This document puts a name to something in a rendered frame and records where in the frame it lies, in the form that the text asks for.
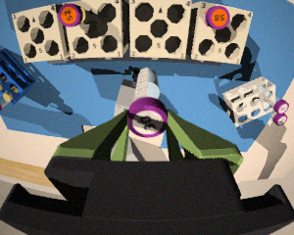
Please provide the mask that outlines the beige button box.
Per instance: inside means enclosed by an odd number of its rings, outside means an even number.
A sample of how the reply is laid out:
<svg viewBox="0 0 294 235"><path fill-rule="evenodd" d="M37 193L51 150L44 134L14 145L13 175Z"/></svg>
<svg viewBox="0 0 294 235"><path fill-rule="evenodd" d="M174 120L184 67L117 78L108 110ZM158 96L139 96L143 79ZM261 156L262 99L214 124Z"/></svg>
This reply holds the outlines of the beige button box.
<svg viewBox="0 0 294 235"><path fill-rule="evenodd" d="M122 111L129 109L130 105L133 103L134 92L137 82L138 74L140 73L140 68L134 68L132 78L136 78L133 81L124 79L122 81L121 89L118 95L118 99L115 106L115 114L118 115Z"/></svg>

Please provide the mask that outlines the beige block with holes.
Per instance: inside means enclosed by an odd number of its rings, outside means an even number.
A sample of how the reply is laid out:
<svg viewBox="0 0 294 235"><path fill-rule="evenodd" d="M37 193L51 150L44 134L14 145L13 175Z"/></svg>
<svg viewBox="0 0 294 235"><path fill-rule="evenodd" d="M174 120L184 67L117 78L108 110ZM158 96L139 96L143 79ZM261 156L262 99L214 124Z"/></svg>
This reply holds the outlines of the beige block with holes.
<svg viewBox="0 0 294 235"><path fill-rule="evenodd" d="M129 0L130 57L185 59L191 4L192 0Z"/></svg>
<svg viewBox="0 0 294 235"><path fill-rule="evenodd" d="M70 3L85 11L82 24L66 27L71 58L122 57L128 48L127 3L124 0L80 0L63 5Z"/></svg>
<svg viewBox="0 0 294 235"><path fill-rule="evenodd" d="M229 23L223 29L211 28L203 22L204 12L214 6L223 6L229 11ZM253 12L214 3L197 2L192 4L186 54L192 60L239 65L252 15Z"/></svg>
<svg viewBox="0 0 294 235"><path fill-rule="evenodd" d="M54 4L12 14L25 63L63 60L71 55L66 27L59 21L62 6Z"/></svg>

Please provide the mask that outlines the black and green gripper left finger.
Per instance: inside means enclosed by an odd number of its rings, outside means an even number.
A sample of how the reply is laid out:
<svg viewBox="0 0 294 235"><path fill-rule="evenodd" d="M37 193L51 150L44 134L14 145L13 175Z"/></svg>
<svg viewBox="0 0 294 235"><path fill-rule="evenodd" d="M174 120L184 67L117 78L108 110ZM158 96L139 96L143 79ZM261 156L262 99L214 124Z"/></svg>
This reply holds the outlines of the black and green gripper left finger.
<svg viewBox="0 0 294 235"><path fill-rule="evenodd" d="M54 156L92 158L94 160L126 161L128 146L128 110L57 147ZM116 144L117 142L117 144ZM111 151L116 148L111 156Z"/></svg>

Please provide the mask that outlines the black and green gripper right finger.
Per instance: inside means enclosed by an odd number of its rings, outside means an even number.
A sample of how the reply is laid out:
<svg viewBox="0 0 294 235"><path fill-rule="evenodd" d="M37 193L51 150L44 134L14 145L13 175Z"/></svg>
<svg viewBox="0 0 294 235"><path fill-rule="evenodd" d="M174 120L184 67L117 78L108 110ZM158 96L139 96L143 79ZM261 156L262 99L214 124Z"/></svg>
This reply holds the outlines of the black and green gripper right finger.
<svg viewBox="0 0 294 235"><path fill-rule="evenodd" d="M167 110L169 161L225 160L233 175L243 162L237 146ZM184 151L184 156L179 144Z"/></svg>

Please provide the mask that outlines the blue bench mat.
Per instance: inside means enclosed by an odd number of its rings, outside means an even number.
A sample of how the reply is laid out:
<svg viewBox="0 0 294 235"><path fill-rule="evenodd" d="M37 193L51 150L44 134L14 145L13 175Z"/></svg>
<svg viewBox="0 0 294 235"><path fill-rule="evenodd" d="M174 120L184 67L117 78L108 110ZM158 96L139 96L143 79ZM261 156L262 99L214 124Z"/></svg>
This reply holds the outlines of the blue bench mat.
<svg viewBox="0 0 294 235"><path fill-rule="evenodd" d="M123 80L134 80L134 68L148 68L158 75L167 109L247 153L270 116L235 126L222 93L262 76L282 99L294 78L294 4L287 0L192 0L253 12L239 65L25 63L12 14L71 1L80 0L0 0L0 50L6 48L36 80L19 102L0 111L9 130L72 139L83 132L83 125L97 126L113 118Z"/></svg>

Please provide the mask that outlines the blue sample rack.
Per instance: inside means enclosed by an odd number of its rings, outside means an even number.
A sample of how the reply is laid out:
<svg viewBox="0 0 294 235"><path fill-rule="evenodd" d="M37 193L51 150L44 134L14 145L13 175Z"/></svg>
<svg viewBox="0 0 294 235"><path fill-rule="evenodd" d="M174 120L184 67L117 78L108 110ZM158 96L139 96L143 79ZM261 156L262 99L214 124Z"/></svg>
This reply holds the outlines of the blue sample rack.
<svg viewBox="0 0 294 235"><path fill-rule="evenodd" d="M22 99L22 97L26 94L26 92L30 89L36 80L25 70L25 68L6 48L0 50L0 57L0 84L3 88L0 91L0 95L6 91L9 92L13 97L13 100L9 104L13 106L18 102L18 100ZM4 75L8 79L7 82L3 82L1 79L4 77ZM13 86L18 88L18 93L15 93L11 90Z"/></svg>

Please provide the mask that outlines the white tube rack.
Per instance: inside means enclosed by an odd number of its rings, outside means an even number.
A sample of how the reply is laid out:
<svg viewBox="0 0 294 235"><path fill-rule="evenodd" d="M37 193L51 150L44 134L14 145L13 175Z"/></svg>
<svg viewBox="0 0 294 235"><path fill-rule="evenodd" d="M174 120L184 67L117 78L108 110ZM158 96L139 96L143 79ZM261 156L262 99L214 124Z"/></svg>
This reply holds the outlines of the white tube rack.
<svg viewBox="0 0 294 235"><path fill-rule="evenodd" d="M257 88L263 85L266 87L266 89L257 92ZM275 94L275 85L261 76L234 89L222 93L227 115L230 117L235 126L239 126L266 114L266 112L264 111L264 106L267 104L267 102L264 100L264 95L268 91L271 91ZM251 113L258 110L257 108L260 109L260 112L256 116L252 117ZM243 121L238 121L238 118L245 116L245 114L247 115L247 118Z"/></svg>

